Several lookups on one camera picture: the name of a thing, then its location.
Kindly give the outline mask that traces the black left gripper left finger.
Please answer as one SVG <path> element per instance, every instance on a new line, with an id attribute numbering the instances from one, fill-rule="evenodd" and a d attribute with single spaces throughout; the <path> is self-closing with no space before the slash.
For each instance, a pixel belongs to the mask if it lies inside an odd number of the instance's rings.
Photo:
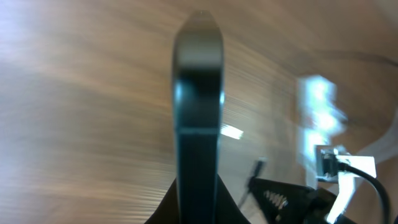
<path id="1" fill-rule="evenodd" d="M 145 224 L 179 224 L 179 221 L 177 180 L 175 179 Z"/>

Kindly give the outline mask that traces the smartphone with cyan screen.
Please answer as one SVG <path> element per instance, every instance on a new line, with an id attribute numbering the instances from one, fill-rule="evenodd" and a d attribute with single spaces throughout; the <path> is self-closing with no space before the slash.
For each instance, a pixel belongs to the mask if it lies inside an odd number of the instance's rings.
<path id="1" fill-rule="evenodd" d="M 175 36 L 172 107 L 181 223 L 214 223 L 224 51 L 209 11 L 194 11 Z"/>

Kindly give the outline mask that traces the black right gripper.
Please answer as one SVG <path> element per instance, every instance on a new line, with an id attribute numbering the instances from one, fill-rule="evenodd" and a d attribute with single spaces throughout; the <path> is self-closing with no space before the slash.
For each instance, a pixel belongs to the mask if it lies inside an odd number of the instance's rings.
<path id="1" fill-rule="evenodd" d="M 252 177 L 248 183 L 267 223 L 356 224 L 328 190 Z"/>

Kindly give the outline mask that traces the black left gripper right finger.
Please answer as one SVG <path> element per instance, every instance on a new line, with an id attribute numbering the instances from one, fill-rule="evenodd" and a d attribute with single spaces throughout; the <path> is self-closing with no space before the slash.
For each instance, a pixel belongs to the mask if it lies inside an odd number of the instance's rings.
<path id="1" fill-rule="evenodd" d="M 250 224 L 218 176 L 216 193 L 216 224 Z"/>

